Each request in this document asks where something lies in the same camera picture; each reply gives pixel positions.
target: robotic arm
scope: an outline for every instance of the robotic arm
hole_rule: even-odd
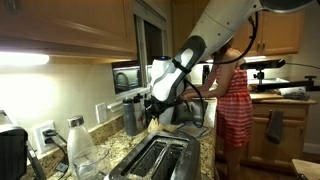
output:
[[[254,12],[291,13],[315,0],[211,0],[174,59],[155,59],[151,71],[153,105],[173,104],[193,66],[222,47]],[[155,114],[163,112],[153,110]]]

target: woman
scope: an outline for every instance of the woman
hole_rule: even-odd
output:
[[[227,62],[237,58],[240,52],[231,48],[231,41],[212,56],[215,62]],[[222,65],[213,65],[206,82],[198,87],[203,98],[216,97],[217,134],[224,140],[223,154],[227,161],[229,180],[240,179],[240,157],[244,145],[250,139],[252,125],[252,101],[247,90],[247,72],[240,69],[244,59]],[[216,80],[218,86],[209,91]],[[182,98],[198,97],[194,90],[186,90]]]

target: kitchen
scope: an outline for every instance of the kitchen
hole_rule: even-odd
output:
[[[167,26],[167,39],[168,46],[167,54],[173,54],[173,44],[171,43],[172,39],[172,20],[171,20],[171,4],[170,1],[156,1],[149,0],[145,1],[154,10],[156,10],[162,17],[166,19]],[[26,4],[27,7],[32,7],[32,3]],[[44,12],[48,9],[48,5],[43,5]],[[128,7],[127,11],[120,11],[125,13],[132,13],[132,9]],[[108,9],[108,12],[114,12],[112,8]],[[3,6],[1,6],[1,12],[7,12]],[[8,15],[1,14],[0,17],[7,17]],[[64,57],[54,56],[53,60],[56,63],[47,64],[43,66],[30,66],[30,67],[0,67],[0,81],[3,86],[1,87],[0,99],[1,99],[1,107],[6,109],[10,114],[13,115],[15,119],[17,119],[19,125],[25,128],[30,134],[29,140],[34,142],[34,137],[32,136],[32,128],[35,124],[41,124],[48,120],[53,120],[55,128],[58,132],[63,136],[67,137],[69,128],[67,125],[67,118],[75,114],[81,114],[84,116],[84,120],[86,122],[86,128],[89,130],[94,130],[102,125],[97,124],[96,116],[95,116],[95,105],[105,102],[107,105],[113,104],[118,101],[119,96],[117,96],[114,92],[113,83],[113,71],[112,65],[104,62],[112,62],[114,59],[127,59],[136,52],[135,49],[135,38],[134,33],[131,32],[132,29],[128,29],[127,26],[130,25],[125,23],[125,21],[114,22],[111,17],[115,17],[115,14],[112,15],[104,15],[104,17],[108,17],[106,19],[108,23],[119,23],[114,24],[114,27],[119,29],[111,29],[111,32],[117,32],[117,38],[104,39],[108,43],[103,45],[104,42],[98,41],[97,37],[91,37],[88,39],[84,39],[83,42],[78,42],[76,39],[72,39],[69,34],[59,34],[59,26],[56,28],[48,28],[51,37],[36,37],[37,33],[41,33],[41,28],[36,28],[37,31],[34,34],[30,34],[28,32],[23,34],[22,32],[18,32],[16,34],[11,34],[13,37],[19,38],[22,37],[32,37],[31,39],[37,40],[37,38],[49,38],[48,41],[56,42],[60,41],[61,43],[70,43],[77,45],[89,46],[90,48],[75,48],[74,46],[70,47],[67,45],[57,45],[56,43],[50,44],[49,51],[52,51],[52,54],[64,54]],[[319,17],[319,7],[315,3],[312,6],[307,7],[305,10],[305,18],[303,24],[303,33],[301,35],[301,42],[298,54],[289,55],[290,62],[294,63],[303,63],[309,64],[313,66],[320,66],[320,63],[317,62],[317,58],[320,56],[318,50],[318,40],[320,39],[320,24],[318,22],[317,17]],[[8,22],[9,20],[1,19],[1,22]],[[1,49],[3,50],[11,50],[13,47],[19,50],[27,51],[38,51],[43,47],[43,44],[35,43],[34,41],[28,41],[27,47],[25,48],[25,41],[19,41],[20,43],[15,44],[16,41],[10,39],[10,41],[5,41],[8,37],[4,36],[8,33],[8,31],[14,32],[14,30],[21,29],[19,26],[14,26],[12,29],[4,29],[1,31]],[[99,42],[99,46],[92,45],[92,42]],[[109,50],[105,50],[101,52],[97,50],[97,48],[105,48]],[[93,56],[93,58],[84,58],[84,56]],[[111,54],[112,56],[108,58],[101,58],[100,56],[108,56]],[[287,79],[290,81],[302,80],[306,75],[317,75],[318,71],[306,67],[299,66],[284,66],[280,69],[275,70],[265,70],[266,77],[268,78],[276,78],[280,77],[283,79]],[[319,101],[319,95],[317,92],[310,93],[310,98]],[[319,152],[320,147],[320,139],[317,133],[318,128],[320,126],[317,121],[317,116],[319,113],[317,111],[318,105],[310,106],[308,124],[306,128],[306,136],[305,136],[305,144],[304,149],[306,152],[317,153]],[[111,110],[107,111],[108,121],[112,121],[115,119],[119,119],[122,115],[122,111],[112,112]]]

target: electrical outlet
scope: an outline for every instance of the electrical outlet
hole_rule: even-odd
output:
[[[106,103],[101,103],[96,105],[96,116],[99,124],[107,120],[107,105]]]
[[[44,142],[45,137],[42,134],[42,132],[44,132],[45,130],[54,129],[53,121],[50,120],[45,123],[39,124],[33,127],[32,129],[33,129],[33,136],[34,136],[36,147],[37,147],[37,152],[42,154],[55,147],[52,144],[45,144]]]

